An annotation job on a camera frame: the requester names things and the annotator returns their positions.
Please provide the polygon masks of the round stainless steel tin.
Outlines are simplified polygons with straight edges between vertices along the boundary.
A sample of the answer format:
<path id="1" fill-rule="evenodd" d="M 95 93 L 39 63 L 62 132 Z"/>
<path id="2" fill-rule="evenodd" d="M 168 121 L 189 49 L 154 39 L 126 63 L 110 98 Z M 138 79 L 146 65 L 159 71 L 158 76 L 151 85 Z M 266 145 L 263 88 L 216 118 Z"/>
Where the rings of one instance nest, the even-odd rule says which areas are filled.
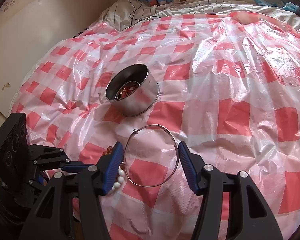
<path id="1" fill-rule="evenodd" d="M 149 68 L 138 63 L 119 71 L 108 83 L 105 96 L 122 115 L 133 117 L 150 109 L 159 92 Z"/>

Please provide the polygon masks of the light blue plastic bag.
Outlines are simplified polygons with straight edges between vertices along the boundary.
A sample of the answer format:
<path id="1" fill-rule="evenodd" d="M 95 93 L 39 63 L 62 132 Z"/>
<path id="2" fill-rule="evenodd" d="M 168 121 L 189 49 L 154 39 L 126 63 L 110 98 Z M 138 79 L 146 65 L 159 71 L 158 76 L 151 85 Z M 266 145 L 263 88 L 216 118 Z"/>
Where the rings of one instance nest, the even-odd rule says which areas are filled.
<path id="1" fill-rule="evenodd" d="M 285 11 L 293 12 L 300 15 L 300 6 L 294 4 L 291 0 L 281 0 L 280 3 L 269 3 L 265 0 L 254 0 L 257 5 L 268 6 L 268 7 L 278 7 Z"/>

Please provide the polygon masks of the red white checkered plastic sheet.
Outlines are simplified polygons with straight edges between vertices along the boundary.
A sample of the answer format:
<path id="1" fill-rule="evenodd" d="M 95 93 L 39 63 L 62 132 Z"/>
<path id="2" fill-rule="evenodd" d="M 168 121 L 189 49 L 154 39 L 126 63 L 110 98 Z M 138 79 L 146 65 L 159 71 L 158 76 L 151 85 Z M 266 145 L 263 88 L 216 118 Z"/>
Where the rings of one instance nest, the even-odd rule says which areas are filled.
<path id="1" fill-rule="evenodd" d="M 127 117 L 106 99 L 111 79 L 145 64 L 159 96 Z M 59 42 L 34 67 L 12 106 L 30 142 L 96 163 L 133 129 L 165 126 L 220 171 L 249 173 L 288 239 L 300 224 L 300 30 L 257 12 L 185 14 L 117 31 L 93 24 Z M 147 128 L 131 140 L 132 181 L 155 185 L 175 166 L 170 137 Z M 112 239 L 190 239 L 201 198 L 180 165 L 154 188 L 125 179 L 101 199 Z"/>

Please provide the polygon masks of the silver wire bangle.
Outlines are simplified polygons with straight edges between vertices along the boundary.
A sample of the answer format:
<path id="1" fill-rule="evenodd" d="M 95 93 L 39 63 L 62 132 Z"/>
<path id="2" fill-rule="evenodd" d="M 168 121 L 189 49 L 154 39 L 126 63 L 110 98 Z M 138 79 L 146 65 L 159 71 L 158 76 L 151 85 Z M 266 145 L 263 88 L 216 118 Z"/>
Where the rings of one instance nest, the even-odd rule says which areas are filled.
<path id="1" fill-rule="evenodd" d="M 147 128 L 151 128 L 151 129 L 158 128 L 158 129 L 161 129 L 161 130 L 163 130 L 170 137 L 171 141 L 173 142 L 173 146 L 174 146 L 174 150 L 175 150 L 175 155 L 176 155 L 176 162 L 175 162 L 174 169 L 173 169 L 172 173 L 164 181 L 162 181 L 162 182 L 160 182 L 158 184 L 155 184 L 155 185 L 141 185 L 141 184 L 138 184 L 138 183 L 132 181 L 132 179 L 130 178 L 128 172 L 126 172 L 126 177 L 127 177 L 128 181 L 130 183 L 132 183 L 134 186 L 143 187 L 143 188 L 154 188 L 154 187 L 158 187 L 158 186 L 161 186 L 161 185 L 165 184 L 166 182 L 168 182 L 171 179 L 171 177 L 174 175 L 174 173 L 176 172 L 176 170 L 178 168 L 179 160 L 180 160 L 177 142 L 176 142 L 175 138 L 173 137 L 172 133 L 165 126 L 162 126 L 160 124 L 150 124 L 150 125 L 146 125 L 146 126 L 140 127 L 138 129 L 133 129 L 133 132 L 130 134 L 130 136 L 129 136 L 127 142 L 126 142 L 125 148 L 123 150 L 123 159 L 121 161 L 121 165 L 123 165 L 124 168 L 126 168 L 126 152 L 127 152 L 128 146 L 130 144 L 130 141 L 140 131 L 142 131 L 144 129 L 147 129 Z"/>

